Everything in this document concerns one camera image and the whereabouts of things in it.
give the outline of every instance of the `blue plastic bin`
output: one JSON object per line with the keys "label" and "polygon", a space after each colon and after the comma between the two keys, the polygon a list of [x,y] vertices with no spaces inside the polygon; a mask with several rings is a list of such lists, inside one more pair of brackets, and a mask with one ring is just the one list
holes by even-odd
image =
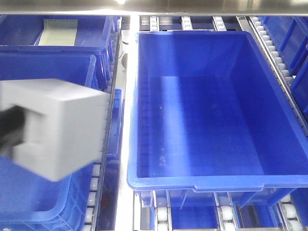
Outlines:
{"label": "blue plastic bin", "polygon": [[[86,54],[0,53],[0,80],[58,78],[98,89],[96,58]],[[0,230],[81,231],[93,164],[50,182],[0,159]]]}
{"label": "blue plastic bin", "polygon": [[93,164],[59,182],[0,158],[0,229],[81,231]]}
{"label": "blue plastic bin", "polygon": [[95,63],[86,54],[0,53],[0,80],[58,78],[98,89]]}
{"label": "blue plastic bin", "polygon": [[109,142],[107,150],[107,158],[118,159],[119,142],[122,128],[122,90],[115,90],[114,106],[112,109],[112,118],[109,133]]}
{"label": "blue plastic bin", "polygon": [[296,75],[308,55],[308,22],[303,17],[261,17],[291,75]]}
{"label": "blue plastic bin", "polygon": [[290,89],[299,108],[308,120],[308,58],[299,70]]}
{"label": "blue plastic bin", "polygon": [[[44,29],[44,19],[77,19],[78,28],[74,46],[37,46]],[[112,49],[111,16],[0,16],[1,52],[64,52],[87,53],[96,56],[96,76],[100,89],[107,88],[110,62],[114,59]]]}
{"label": "blue plastic bin", "polygon": [[274,205],[308,186],[308,141],[247,32],[140,33],[128,183],[151,206]]}

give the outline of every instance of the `robotic arm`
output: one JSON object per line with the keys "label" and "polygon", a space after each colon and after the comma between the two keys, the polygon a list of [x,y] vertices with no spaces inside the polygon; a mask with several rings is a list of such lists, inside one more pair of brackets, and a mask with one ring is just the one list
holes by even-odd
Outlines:
{"label": "robotic arm", "polygon": [[0,156],[51,181],[101,158],[109,97],[57,79],[0,81]]}

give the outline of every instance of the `metal bar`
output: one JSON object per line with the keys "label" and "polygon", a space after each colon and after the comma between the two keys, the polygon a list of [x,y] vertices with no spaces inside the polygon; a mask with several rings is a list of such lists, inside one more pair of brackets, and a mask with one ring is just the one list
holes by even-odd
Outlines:
{"label": "metal bar", "polygon": [[306,0],[0,0],[0,14],[308,15]]}
{"label": "metal bar", "polygon": [[134,196],[134,229],[141,229],[141,205],[139,195],[136,193]]}
{"label": "metal bar", "polygon": [[[152,230],[134,230],[134,231],[152,231]],[[173,231],[219,231],[219,229],[174,229]],[[281,231],[281,228],[239,228],[238,231]]]}
{"label": "metal bar", "polygon": [[134,192],[127,184],[127,168],[129,154],[129,132],[130,132],[130,116],[132,107],[132,94],[134,90],[133,77],[137,71],[137,44],[135,41],[135,33],[139,32],[140,18],[139,16],[130,17],[130,39],[128,54],[127,76],[132,77],[131,81],[126,82],[125,92],[125,110],[123,123],[123,139],[121,148],[121,160],[119,169],[119,188],[117,193],[117,205],[115,215],[115,231],[131,231],[133,230],[133,205]]}
{"label": "metal bar", "polygon": [[217,193],[214,193],[214,199],[215,199],[215,204],[216,204],[216,219],[217,219],[218,229],[220,231],[223,231],[225,230],[225,228],[223,224],[221,209],[219,207],[219,199],[218,199]]}
{"label": "metal bar", "polygon": [[[119,56],[119,46],[120,46],[120,33],[117,33],[118,39],[116,42],[116,53],[115,57]],[[95,198],[95,205],[93,209],[93,218],[92,218],[92,227],[91,231],[96,231],[96,226],[98,224],[98,215],[100,213],[101,209],[101,198],[102,198],[102,192],[103,192],[103,181],[104,181],[104,173],[105,173],[105,166],[106,166],[106,157],[107,157],[107,148],[108,148],[108,143],[109,143],[109,133],[110,133],[110,126],[111,126],[111,118],[112,118],[112,108],[114,104],[114,96],[115,96],[115,90],[116,90],[116,71],[117,70],[117,65],[118,61],[115,59],[114,63],[114,74],[113,74],[113,79],[112,79],[112,85],[111,85],[111,91],[110,91],[110,102],[109,102],[109,108],[108,111],[109,116],[107,119],[107,126],[106,126],[106,133],[105,133],[105,140],[103,143],[103,153],[102,153],[102,163],[101,163],[101,170],[100,170],[100,175],[98,178],[98,186],[97,186],[97,192],[96,192],[96,198]]]}
{"label": "metal bar", "polygon": [[216,31],[227,31],[225,24],[222,20],[222,17],[220,16],[213,17],[213,23]]}
{"label": "metal bar", "polygon": [[159,31],[159,19],[156,16],[150,17],[150,31]]}

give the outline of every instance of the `metal shelf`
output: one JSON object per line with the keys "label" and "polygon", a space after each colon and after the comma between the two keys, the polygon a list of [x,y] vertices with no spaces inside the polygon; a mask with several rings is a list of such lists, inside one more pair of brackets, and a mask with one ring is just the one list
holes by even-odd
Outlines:
{"label": "metal shelf", "polygon": [[0,14],[308,15],[306,0],[0,0]]}

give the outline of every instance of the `white paper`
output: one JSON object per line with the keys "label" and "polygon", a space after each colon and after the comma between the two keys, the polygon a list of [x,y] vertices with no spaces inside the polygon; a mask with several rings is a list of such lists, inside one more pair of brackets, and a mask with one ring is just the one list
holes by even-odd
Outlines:
{"label": "white paper", "polygon": [[74,46],[77,19],[44,19],[44,30],[39,46]]}

